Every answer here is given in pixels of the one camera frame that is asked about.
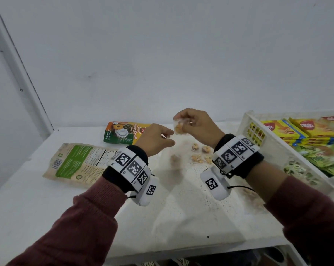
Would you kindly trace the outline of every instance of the yellow biscuit box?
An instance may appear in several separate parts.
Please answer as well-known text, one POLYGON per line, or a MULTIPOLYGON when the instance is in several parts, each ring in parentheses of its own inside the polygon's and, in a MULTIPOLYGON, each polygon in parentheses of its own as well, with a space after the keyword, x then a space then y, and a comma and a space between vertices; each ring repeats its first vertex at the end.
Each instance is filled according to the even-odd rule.
POLYGON ((313 118, 289 118, 289 120, 311 138, 334 137, 334 131, 328 125, 313 118))
POLYGON ((283 140, 303 139, 307 137, 302 131, 288 125, 286 120, 265 120, 261 122, 283 140))

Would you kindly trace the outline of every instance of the right hand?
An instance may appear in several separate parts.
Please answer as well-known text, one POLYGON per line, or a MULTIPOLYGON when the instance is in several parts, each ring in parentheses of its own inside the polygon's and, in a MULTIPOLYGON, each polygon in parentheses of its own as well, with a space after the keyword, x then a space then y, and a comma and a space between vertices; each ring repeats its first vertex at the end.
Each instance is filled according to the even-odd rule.
POLYGON ((182 130, 212 148, 215 148, 225 135, 205 111, 187 108, 180 111, 173 119, 178 118, 190 118, 191 125, 183 125, 182 130))

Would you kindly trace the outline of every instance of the white table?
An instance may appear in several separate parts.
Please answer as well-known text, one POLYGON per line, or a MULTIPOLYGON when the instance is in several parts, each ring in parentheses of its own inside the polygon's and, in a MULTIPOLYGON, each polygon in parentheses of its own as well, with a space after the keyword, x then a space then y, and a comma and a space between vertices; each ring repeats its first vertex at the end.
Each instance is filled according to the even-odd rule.
MULTIPOLYGON (((238 123, 218 125, 235 133, 238 123)), ((60 128, 0 189, 0 265, 45 234, 72 205, 72 197, 85 191, 43 178, 50 158, 62 143, 107 146, 103 142, 104 130, 105 127, 60 128)), ((159 168, 161 157, 163 153, 149 158, 150 168, 160 178, 150 205, 140 207, 128 200, 117 214, 119 228, 107 264, 289 243, 281 224, 270 213, 252 214, 245 207, 241 189, 234 188, 226 200, 216 201, 199 178, 205 167, 191 165, 176 174, 159 168)), ((239 181, 232 178, 230 182, 239 181)))

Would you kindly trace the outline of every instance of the sweater sleeve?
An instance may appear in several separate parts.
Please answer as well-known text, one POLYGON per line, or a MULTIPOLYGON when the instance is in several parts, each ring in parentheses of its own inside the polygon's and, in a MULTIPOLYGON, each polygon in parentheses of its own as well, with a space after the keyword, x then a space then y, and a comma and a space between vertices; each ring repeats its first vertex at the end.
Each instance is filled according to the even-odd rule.
POLYGON ((334 265, 334 202, 328 196, 288 177, 266 208, 313 265, 334 265))
POLYGON ((73 198, 52 228, 8 265, 102 265, 118 224, 114 218, 126 195, 100 177, 73 198))

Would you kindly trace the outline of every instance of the plastic basket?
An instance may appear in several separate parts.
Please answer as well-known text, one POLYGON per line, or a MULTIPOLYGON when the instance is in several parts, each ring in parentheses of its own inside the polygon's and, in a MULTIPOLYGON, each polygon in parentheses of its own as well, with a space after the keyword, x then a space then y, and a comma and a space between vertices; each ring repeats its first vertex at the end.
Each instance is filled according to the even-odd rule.
POLYGON ((243 134, 257 144, 266 161, 323 192, 334 201, 334 177, 327 177, 260 122, 261 120, 281 120, 289 117, 319 119, 325 116, 334 116, 334 111, 276 114, 255 114, 249 111, 245 113, 237 135, 243 134))

